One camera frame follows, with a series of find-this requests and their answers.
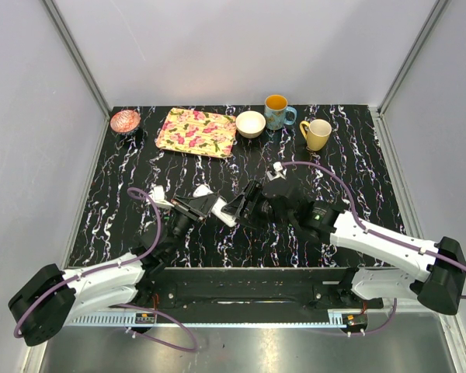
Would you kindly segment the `white remote control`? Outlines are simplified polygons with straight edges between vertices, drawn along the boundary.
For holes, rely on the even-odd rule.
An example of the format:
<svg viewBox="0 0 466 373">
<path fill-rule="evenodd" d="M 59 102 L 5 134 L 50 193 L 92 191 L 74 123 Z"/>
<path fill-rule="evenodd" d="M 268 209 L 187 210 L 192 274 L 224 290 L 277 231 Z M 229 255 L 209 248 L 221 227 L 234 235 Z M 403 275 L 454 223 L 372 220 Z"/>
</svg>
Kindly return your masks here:
<svg viewBox="0 0 466 373">
<path fill-rule="evenodd" d="M 203 197 L 214 192 L 206 185 L 201 184 L 193 191 L 193 197 Z M 217 201 L 211 209 L 211 213 L 221 220 L 225 225 L 230 228 L 236 226 L 236 219 L 233 215 L 223 212 L 222 208 L 227 205 L 226 200 L 221 196 L 217 195 Z"/>
</svg>

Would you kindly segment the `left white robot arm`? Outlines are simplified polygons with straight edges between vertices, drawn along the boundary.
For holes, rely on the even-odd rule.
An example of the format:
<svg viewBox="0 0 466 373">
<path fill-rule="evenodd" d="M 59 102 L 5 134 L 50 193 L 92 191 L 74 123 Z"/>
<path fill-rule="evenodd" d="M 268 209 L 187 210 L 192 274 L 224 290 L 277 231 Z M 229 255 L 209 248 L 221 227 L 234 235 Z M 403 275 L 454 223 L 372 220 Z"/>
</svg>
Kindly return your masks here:
<svg viewBox="0 0 466 373">
<path fill-rule="evenodd" d="M 183 244 L 190 227 L 203 222 L 218 199 L 174 197 L 168 220 L 155 224 L 139 238 L 129 253 L 90 267 L 62 270 L 55 264 L 39 269 L 9 300 L 16 321 L 13 335 L 33 347 L 51 339 L 79 316 L 119 304 L 148 305 L 149 285 Z"/>
</svg>

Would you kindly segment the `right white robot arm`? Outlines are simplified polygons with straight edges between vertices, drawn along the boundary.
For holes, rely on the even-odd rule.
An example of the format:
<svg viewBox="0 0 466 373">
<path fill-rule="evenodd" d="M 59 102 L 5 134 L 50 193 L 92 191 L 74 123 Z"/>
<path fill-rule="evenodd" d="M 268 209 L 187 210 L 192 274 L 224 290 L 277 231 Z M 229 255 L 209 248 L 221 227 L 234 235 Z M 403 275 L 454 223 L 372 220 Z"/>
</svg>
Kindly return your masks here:
<svg viewBox="0 0 466 373">
<path fill-rule="evenodd" d="M 466 278 L 460 243 L 443 237 L 435 242 L 362 222 L 343 202 L 309 200 L 284 179 L 267 184 L 251 180 L 222 212 L 251 228 L 290 226 L 299 239 L 351 249 L 384 261 L 378 270 L 354 270 L 338 288 L 348 308 L 374 298 L 415 299 L 444 315 L 458 312 Z"/>
</svg>

